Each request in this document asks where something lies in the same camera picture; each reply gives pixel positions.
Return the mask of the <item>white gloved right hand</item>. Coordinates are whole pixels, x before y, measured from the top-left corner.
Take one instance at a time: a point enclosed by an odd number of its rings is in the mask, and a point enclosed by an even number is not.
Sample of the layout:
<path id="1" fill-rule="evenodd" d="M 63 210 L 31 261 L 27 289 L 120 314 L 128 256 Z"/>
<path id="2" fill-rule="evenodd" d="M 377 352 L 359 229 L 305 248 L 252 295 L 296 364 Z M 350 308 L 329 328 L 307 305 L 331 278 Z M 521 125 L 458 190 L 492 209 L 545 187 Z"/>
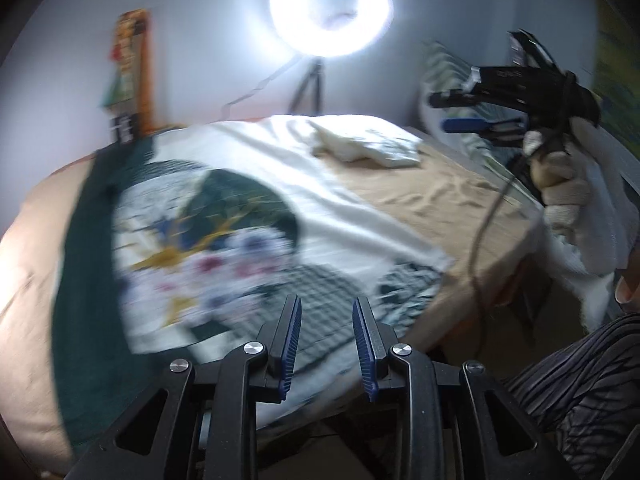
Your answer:
<path id="1" fill-rule="evenodd" d="M 588 273 L 628 269 L 639 238 L 639 211 L 626 194 L 612 136 L 573 117 L 570 133 L 560 139 L 555 148 L 551 131 L 540 128 L 523 140 L 548 226 L 576 247 Z"/>

